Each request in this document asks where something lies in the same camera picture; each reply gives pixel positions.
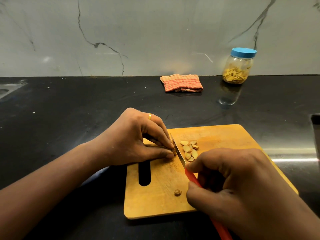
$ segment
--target red checkered cloth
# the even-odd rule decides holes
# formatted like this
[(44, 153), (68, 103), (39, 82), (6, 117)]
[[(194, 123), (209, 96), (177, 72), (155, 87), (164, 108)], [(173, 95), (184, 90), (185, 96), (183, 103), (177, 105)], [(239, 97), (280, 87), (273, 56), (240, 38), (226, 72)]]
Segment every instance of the red checkered cloth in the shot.
[(163, 82), (166, 92), (202, 92), (203, 90), (198, 75), (174, 74), (162, 76), (160, 80)]

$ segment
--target black countertop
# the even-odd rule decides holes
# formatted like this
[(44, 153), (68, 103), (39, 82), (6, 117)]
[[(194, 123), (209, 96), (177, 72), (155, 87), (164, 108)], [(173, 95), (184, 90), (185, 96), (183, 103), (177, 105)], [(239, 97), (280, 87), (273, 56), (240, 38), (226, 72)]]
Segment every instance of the black countertop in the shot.
[[(165, 93), (159, 77), (0, 78), (0, 84), (25, 83), (0, 99), (0, 189), (96, 137), (133, 107), (160, 116), (167, 128), (242, 125), (320, 215), (320, 173), (310, 120), (320, 113), (320, 77), (250, 76), (241, 87), (221, 83), (220, 76), (200, 81), (202, 93), (186, 94)], [(26, 239), (216, 236), (200, 212), (127, 220), (125, 184), (126, 166), (109, 168), (68, 195)]]

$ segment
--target wooden cutting board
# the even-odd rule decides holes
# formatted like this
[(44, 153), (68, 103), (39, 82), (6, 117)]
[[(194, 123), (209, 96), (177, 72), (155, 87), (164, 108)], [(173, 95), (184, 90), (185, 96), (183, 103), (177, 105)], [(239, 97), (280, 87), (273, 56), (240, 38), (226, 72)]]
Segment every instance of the wooden cutting board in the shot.
[[(183, 151), (180, 141), (193, 140), (198, 141), (199, 154), (214, 148), (262, 150), (249, 133), (238, 124), (168, 129), (168, 132), (174, 137), (180, 151)], [(273, 161), (271, 163), (290, 187), (298, 193), (276, 164)], [(184, 168), (178, 156), (174, 159), (150, 161), (150, 168), (151, 182), (147, 186), (141, 186), (138, 164), (127, 167), (124, 215), (128, 219), (195, 211), (187, 202), (186, 192), (189, 180), (184, 174)], [(175, 190), (182, 191), (182, 194), (176, 197)]]

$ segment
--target jar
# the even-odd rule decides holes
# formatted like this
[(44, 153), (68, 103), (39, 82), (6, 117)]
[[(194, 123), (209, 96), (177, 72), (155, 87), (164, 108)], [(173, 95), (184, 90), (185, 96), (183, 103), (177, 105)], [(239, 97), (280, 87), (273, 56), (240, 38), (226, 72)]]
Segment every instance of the jar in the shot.
[(242, 84), (249, 75), (257, 51), (250, 48), (233, 48), (226, 60), (222, 79), (231, 84)]

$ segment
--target knife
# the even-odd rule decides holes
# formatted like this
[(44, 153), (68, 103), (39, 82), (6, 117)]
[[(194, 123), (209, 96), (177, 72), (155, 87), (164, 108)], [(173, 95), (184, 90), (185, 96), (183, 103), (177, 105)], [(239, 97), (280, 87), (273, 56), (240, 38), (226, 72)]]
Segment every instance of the knife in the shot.
[[(178, 155), (178, 158), (180, 159), (180, 161), (184, 167), (184, 173), (186, 174), (186, 176), (188, 177), (188, 179), (191, 182), (194, 182), (196, 185), (198, 185), (198, 187), (202, 188), (202, 186), (200, 185), (196, 176), (186, 168), (186, 161), (184, 160), (176, 142), (174, 141), (172, 134), (170, 134), (170, 136), (171, 136), (174, 148), (176, 150), (176, 153)], [(223, 226), (220, 222), (217, 222), (212, 218), (210, 218), (210, 220), (211, 220), (212, 224), (214, 225), (214, 227), (216, 228), (221, 240), (232, 240), (232, 236), (230, 235), (228, 229), (225, 226)]]

